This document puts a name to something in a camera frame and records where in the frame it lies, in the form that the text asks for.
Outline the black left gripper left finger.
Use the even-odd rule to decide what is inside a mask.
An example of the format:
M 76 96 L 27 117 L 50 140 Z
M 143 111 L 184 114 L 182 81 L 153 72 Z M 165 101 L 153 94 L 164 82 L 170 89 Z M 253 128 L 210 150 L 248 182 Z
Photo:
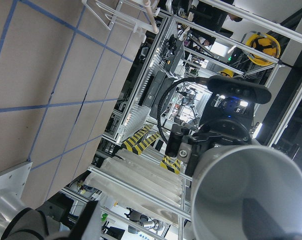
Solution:
M 72 229 L 73 240 L 99 240 L 102 233 L 102 211 L 99 201 L 90 201 Z

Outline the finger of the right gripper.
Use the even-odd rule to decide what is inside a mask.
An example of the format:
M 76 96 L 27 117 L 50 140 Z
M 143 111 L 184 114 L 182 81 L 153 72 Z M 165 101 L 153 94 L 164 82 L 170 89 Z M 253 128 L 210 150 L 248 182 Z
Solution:
M 165 154 L 169 157 L 176 157 L 184 136 L 190 134 L 190 129 L 174 123 L 166 144 Z

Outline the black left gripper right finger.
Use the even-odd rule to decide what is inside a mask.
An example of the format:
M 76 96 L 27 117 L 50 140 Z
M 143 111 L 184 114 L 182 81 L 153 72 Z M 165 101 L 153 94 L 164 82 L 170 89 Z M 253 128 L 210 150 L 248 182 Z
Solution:
M 302 232 L 285 232 L 254 198 L 242 201 L 242 230 L 246 237 L 302 237 Z

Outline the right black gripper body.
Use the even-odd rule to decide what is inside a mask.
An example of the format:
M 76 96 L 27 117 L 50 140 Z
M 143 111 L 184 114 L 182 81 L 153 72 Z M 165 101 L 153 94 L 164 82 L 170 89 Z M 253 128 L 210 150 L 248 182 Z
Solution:
M 250 145 L 252 137 L 238 120 L 224 117 L 207 121 L 197 132 L 186 136 L 185 142 L 191 146 L 185 174 L 192 177 L 204 152 L 215 146 Z

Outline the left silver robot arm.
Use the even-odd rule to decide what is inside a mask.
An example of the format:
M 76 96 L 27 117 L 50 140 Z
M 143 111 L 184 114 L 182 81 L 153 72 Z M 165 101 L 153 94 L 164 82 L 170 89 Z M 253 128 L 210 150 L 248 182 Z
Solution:
M 99 240 L 101 235 L 98 201 L 88 202 L 76 224 L 63 229 L 61 222 L 27 207 L 16 193 L 0 190 L 0 240 Z

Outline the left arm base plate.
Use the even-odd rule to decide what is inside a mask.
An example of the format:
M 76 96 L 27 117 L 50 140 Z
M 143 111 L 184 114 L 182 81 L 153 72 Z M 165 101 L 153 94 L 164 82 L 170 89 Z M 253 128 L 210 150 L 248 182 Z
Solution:
M 32 161 L 25 161 L 0 172 L 0 193 L 14 193 L 21 198 L 24 191 Z

